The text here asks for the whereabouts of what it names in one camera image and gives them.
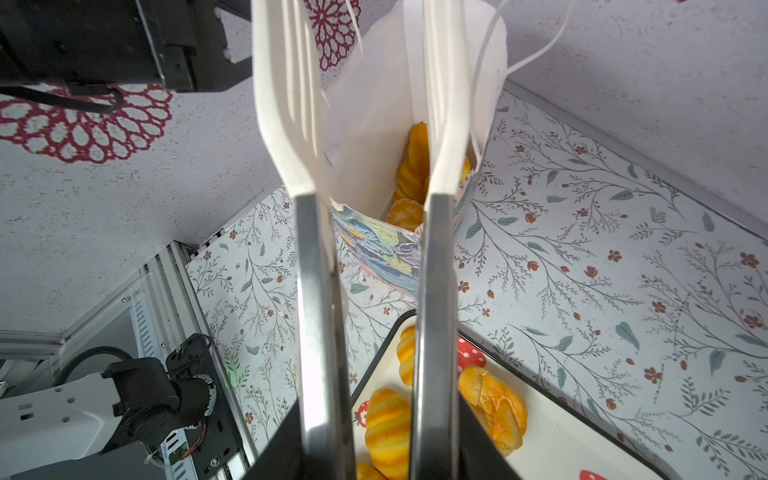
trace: red wire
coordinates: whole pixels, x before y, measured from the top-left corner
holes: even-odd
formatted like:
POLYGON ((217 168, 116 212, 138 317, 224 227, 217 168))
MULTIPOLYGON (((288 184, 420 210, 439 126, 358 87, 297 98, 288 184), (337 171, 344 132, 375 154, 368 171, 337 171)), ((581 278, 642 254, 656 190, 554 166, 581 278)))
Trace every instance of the red wire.
POLYGON ((208 423, 205 422, 203 424, 203 432, 200 434, 200 438, 197 439, 197 441, 192 445, 192 447, 184 453, 179 460, 184 460, 186 457, 192 455, 192 452, 194 452, 195 449, 199 448, 200 445, 203 444, 203 440, 205 440, 205 432, 208 430, 208 423))

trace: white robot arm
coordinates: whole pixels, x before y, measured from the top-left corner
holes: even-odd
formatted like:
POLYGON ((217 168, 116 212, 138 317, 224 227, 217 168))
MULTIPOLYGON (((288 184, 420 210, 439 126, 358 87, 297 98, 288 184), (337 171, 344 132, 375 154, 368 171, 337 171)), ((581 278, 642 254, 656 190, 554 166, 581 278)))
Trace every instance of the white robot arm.
MULTIPOLYGON (((0 400, 0 478, 136 441, 157 446, 174 430, 207 425, 220 381, 210 345, 209 337, 192 335, 168 357, 168 372, 159 359, 130 359, 74 382, 62 379, 50 389, 0 400)), ((211 418, 221 433, 231 412, 226 401, 219 405, 211 418)), ((231 455, 234 450, 227 448, 231 455)))
POLYGON ((114 380, 74 382, 0 400, 0 478, 100 452, 123 415, 114 380))

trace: floral tablecloth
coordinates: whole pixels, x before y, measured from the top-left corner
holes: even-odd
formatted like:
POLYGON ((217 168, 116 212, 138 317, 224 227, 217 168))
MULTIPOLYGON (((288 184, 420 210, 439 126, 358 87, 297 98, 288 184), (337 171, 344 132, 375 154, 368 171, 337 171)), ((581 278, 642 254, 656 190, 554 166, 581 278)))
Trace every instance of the floral tablecloth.
MULTIPOLYGON (((455 239, 460 321, 672 478, 768 478, 768 247, 507 92, 455 239)), ((293 206, 188 266, 257 448, 296 398, 293 206)), ((339 243, 350 390, 415 300, 339 243)))

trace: bread roll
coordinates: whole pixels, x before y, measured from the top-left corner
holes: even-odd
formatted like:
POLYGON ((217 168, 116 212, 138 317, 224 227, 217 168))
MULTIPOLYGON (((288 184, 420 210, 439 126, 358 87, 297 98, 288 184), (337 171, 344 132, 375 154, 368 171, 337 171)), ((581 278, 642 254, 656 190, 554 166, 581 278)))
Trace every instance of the bread roll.
POLYGON ((386 480, 386 478, 372 466, 357 462, 357 480, 386 480))
POLYGON ((424 220, 424 207, 414 200, 402 198, 397 200, 389 209, 386 222, 395 227, 405 228, 415 232, 424 220))
POLYGON ((503 456, 523 445, 528 409, 515 390, 475 365, 459 376, 458 390, 503 456))
POLYGON ((376 390, 368 406, 366 447, 379 472, 389 480, 408 477, 411 406, 390 389, 376 390))
POLYGON ((427 125, 422 122, 411 128, 402 163, 397 168, 397 188, 392 195, 392 201, 408 198, 423 204, 425 199, 423 186, 427 175, 429 175, 429 139, 427 125))
POLYGON ((400 379, 407 386, 413 386, 413 356, 416 348, 416 327, 410 326, 400 334, 397 344, 397 360, 400 360, 400 379))

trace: black cable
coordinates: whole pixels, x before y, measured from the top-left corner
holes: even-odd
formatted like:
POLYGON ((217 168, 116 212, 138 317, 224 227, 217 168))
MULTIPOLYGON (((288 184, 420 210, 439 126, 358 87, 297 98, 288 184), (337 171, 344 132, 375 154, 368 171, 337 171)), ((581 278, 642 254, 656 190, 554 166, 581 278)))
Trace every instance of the black cable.
POLYGON ((52 386, 59 386, 64 385, 67 381, 67 378, 72 374, 72 371, 77 368, 78 365, 83 363, 83 361, 87 358, 90 358, 94 355, 99 355, 101 353, 107 353, 108 355, 114 355, 120 360, 132 360, 133 357, 126 352, 125 350, 119 349, 115 346, 96 346, 92 349, 87 349, 83 353, 80 353, 76 355, 72 360, 70 360, 67 365, 61 369, 61 371, 56 375, 56 378, 53 380, 52 386))
POLYGON ((39 104, 51 105, 52 107, 68 108, 70 110, 87 111, 94 114, 113 114, 123 106, 123 94, 117 88, 110 88, 110 93, 114 97, 113 104, 97 104, 92 101, 75 100, 61 95, 49 94, 44 91, 35 90, 27 87, 0 87, 0 94, 10 95, 11 97, 21 98, 23 100, 35 101, 39 104))

